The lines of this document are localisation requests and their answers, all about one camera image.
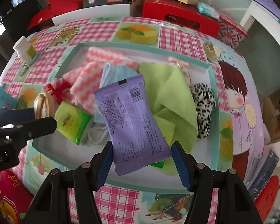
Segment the green tissue packet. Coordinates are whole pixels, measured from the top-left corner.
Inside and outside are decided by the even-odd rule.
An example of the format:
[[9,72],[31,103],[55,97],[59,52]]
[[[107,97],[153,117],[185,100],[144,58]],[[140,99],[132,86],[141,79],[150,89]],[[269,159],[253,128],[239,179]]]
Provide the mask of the green tissue packet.
[[76,145],[84,145],[93,125],[93,116],[62,101],[56,113],[57,130]]

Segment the red white knit toy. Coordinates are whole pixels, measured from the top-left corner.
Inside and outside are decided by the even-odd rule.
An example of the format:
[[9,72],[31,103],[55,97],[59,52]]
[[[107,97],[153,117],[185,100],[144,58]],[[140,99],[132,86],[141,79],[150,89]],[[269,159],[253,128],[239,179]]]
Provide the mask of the red white knit toy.
[[66,92],[71,88],[71,84],[61,78],[55,78],[47,84],[48,92],[53,96],[56,102],[60,105],[64,100]]

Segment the purple wipes packet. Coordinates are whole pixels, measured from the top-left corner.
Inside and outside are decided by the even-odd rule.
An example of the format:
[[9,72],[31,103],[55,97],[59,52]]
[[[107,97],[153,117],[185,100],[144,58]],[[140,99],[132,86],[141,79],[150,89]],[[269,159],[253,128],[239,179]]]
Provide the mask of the purple wipes packet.
[[115,108],[108,117],[108,132],[117,175],[171,157],[171,149],[149,109],[143,75],[120,81],[113,92]]

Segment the black white leopard scrunchie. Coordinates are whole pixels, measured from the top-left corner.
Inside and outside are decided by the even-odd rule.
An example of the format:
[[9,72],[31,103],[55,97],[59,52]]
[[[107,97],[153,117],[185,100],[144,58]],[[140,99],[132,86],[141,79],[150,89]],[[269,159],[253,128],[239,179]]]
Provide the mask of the black white leopard scrunchie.
[[212,90],[204,83],[194,84],[191,93],[197,112],[198,138],[204,139],[210,132],[211,113],[216,107],[216,101]]

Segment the pink white zigzag towel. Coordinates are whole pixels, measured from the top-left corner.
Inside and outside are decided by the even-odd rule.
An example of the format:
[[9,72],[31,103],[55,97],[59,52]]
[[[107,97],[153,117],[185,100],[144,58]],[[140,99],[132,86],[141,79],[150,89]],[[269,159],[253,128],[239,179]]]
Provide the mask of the pink white zigzag towel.
[[139,63],[117,50],[90,47],[82,65],[62,75],[62,79],[71,85],[70,95],[66,96],[66,100],[93,115],[94,91],[99,89],[103,69],[107,63],[125,65],[134,71],[139,67]]

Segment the light green cloth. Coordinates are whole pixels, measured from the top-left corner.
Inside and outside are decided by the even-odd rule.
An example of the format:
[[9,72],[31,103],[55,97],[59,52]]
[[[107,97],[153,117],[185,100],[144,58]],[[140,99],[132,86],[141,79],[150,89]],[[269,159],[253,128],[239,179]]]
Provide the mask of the light green cloth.
[[176,65],[143,62],[139,73],[144,76],[150,111],[167,144],[178,141],[190,153],[198,135],[197,112],[181,70]]

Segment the light blue face mask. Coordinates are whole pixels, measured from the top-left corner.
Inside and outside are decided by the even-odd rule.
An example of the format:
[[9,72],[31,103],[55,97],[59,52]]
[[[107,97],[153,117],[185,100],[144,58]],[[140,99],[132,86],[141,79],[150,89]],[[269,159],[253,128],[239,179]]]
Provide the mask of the light blue face mask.
[[105,64],[99,89],[94,93],[94,127],[88,131],[88,140],[91,145],[100,145],[108,134],[108,123],[110,121],[108,117],[115,108],[113,100],[116,97],[116,93],[113,92],[113,89],[119,85],[120,81],[137,75],[138,73],[135,69],[126,65]]

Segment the pink floral fabric scrunchie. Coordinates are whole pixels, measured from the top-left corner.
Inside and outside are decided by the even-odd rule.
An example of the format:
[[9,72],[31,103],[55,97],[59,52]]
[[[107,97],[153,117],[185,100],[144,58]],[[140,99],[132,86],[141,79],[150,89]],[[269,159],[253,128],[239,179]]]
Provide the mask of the pink floral fabric scrunchie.
[[168,58],[168,63],[169,63],[169,65],[177,66],[181,70],[188,86],[191,86],[191,78],[190,78],[190,75],[189,75],[189,64],[187,62],[184,62],[184,61],[182,61],[180,59],[177,59],[175,57],[169,57]]

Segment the round gold tin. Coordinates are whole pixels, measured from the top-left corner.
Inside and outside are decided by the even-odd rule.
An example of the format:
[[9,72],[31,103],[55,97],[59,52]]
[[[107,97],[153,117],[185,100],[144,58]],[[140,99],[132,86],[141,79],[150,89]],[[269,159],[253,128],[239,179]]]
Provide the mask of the round gold tin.
[[55,101],[52,95],[46,91],[41,91],[34,101],[35,118],[47,118],[55,116]]

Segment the teal plush cube toy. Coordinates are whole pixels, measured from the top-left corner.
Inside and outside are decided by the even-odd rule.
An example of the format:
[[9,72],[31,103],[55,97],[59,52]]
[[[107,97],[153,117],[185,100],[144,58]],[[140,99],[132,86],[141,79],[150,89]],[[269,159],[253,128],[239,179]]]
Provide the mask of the teal plush cube toy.
[[0,108],[15,109],[18,105],[17,99],[9,95],[1,86],[0,86]]

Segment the pink checkered cartoon tablecloth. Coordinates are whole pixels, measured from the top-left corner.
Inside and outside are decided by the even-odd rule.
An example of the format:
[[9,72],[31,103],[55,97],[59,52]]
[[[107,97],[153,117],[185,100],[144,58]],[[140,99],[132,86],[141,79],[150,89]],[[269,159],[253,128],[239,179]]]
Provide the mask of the pink checkered cartoon tablecloth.
[[[220,171],[233,167],[245,178],[254,153],[263,150],[262,110],[247,63],[233,48],[209,35],[160,20],[119,17],[67,22],[26,38],[37,51],[37,60],[26,67],[14,52],[0,77],[0,85],[24,108],[33,108],[47,84],[65,74],[57,76],[72,46],[97,41],[152,46],[212,67],[217,86],[213,94],[220,110]],[[11,171],[35,195],[53,168],[69,170],[29,141],[20,152],[20,164]],[[183,223],[193,193],[187,189],[184,194],[153,193],[106,183],[94,197],[102,223]]]

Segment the large red gift box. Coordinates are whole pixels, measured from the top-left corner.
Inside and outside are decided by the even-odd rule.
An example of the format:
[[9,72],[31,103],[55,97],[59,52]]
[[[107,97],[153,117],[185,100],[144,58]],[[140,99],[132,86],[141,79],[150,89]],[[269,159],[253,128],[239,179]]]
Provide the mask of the large red gift box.
[[48,0],[48,6],[31,19],[27,30],[30,30],[55,16],[81,8],[83,8],[83,0]]

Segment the red patterned gift box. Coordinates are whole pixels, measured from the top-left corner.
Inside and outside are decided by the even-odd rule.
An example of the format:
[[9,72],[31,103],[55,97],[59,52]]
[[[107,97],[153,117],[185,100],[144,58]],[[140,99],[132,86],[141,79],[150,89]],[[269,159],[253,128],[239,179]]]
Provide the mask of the red patterned gift box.
[[215,8],[219,13],[220,30],[218,33],[218,40],[236,49],[240,46],[241,42],[248,37],[246,30],[240,25],[240,23],[234,19],[231,15],[224,11]]

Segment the blue wet wipes pack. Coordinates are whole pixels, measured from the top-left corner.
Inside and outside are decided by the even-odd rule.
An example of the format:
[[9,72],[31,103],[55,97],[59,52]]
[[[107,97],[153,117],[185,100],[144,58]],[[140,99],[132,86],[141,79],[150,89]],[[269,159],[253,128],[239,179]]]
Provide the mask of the blue wet wipes pack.
[[202,2],[198,2],[197,3],[197,9],[198,9],[199,13],[202,14],[202,15],[212,17],[216,20],[220,19],[219,12],[214,7],[212,7],[211,5],[208,5],[208,4],[202,3]]

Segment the white shelf frame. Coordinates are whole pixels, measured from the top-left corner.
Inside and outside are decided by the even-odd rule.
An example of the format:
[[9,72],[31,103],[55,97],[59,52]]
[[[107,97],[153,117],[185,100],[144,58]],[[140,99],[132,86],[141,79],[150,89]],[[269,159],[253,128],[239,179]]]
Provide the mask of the white shelf frame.
[[248,31],[255,21],[259,22],[280,45],[280,23],[277,17],[262,5],[251,1],[246,13],[240,21],[240,25]]

